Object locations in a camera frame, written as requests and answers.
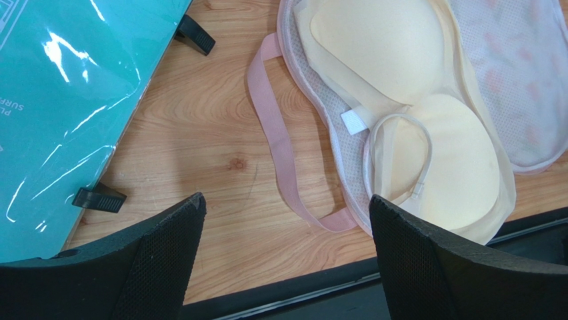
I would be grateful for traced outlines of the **beige padded bra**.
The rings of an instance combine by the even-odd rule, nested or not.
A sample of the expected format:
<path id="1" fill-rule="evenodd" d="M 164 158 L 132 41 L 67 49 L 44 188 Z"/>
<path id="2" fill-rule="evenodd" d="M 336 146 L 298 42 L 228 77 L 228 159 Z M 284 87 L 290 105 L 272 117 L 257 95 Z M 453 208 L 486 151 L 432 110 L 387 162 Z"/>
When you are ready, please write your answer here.
<path id="1" fill-rule="evenodd" d="M 447 1 L 300 1 L 293 9 L 320 87 L 362 140 L 355 190 L 486 244 L 512 213 L 510 162 Z"/>

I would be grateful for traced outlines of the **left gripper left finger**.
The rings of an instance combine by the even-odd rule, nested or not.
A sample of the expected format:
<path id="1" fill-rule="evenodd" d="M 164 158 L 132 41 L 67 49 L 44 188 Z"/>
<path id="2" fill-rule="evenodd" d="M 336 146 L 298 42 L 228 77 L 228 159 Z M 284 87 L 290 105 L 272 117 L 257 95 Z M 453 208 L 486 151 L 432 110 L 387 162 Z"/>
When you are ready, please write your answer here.
<path id="1" fill-rule="evenodd" d="M 176 319 L 206 214 L 196 193 L 50 259 L 2 264 L 1 318 Z"/>

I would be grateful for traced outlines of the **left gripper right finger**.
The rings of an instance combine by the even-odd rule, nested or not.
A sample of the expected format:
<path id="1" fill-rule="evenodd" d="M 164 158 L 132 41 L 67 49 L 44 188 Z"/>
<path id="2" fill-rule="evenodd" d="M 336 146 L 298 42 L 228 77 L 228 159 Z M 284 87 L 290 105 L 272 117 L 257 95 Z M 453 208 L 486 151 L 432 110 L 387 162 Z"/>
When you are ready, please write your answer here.
<path id="1" fill-rule="evenodd" d="M 377 264 L 392 319 L 566 319 L 567 268 L 505 253 L 375 195 Z"/>

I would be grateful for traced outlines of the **floral mesh laundry bag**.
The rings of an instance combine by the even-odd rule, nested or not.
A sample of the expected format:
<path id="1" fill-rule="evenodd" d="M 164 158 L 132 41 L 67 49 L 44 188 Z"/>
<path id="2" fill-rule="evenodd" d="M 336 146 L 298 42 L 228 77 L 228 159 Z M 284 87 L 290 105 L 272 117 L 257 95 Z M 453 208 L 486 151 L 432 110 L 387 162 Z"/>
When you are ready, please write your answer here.
<path id="1" fill-rule="evenodd" d="M 369 202 L 355 190 L 362 176 L 355 158 L 363 142 L 339 130 L 346 104 L 320 87 L 303 52 L 293 7 L 282 1 L 277 30 L 264 38 L 247 74 L 253 106 L 269 143 L 277 183 L 288 206 L 304 220 L 332 232 L 371 231 Z M 567 26 L 558 1 L 447 1 L 461 46 L 498 138 L 515 174 L 546 170 L 567 150 Z M 345 208 L 314 216 L 302 202 L 288 130 L 265 62 L 285 60 L 298 88 L 329 131 Z"/>

